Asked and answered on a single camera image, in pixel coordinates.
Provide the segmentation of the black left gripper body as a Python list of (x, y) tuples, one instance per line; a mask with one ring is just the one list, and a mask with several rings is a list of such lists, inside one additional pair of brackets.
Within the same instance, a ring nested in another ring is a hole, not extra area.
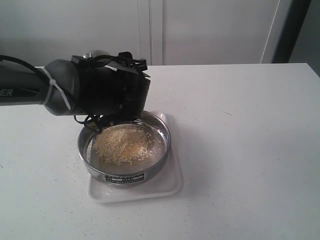
[(77, 70), (79, 92), (73, 115), (115, 116), (135, 120), (143, 112), (150, 79), (145, 71), (147, 61), (134, 59), (128, 51), (117, 56), (100, 55), (86, 59), (74, 55), (71, 62)]

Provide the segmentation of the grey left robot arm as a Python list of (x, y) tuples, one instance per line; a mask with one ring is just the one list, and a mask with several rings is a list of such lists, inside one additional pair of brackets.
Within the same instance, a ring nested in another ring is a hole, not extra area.
[(113, 116), (134, 120), (145, 107), (151, 84), (145, 59), (128, 51), (96, 51), (33, 66), (0, 57), (2, 106), (42, 105), (55, 116)]

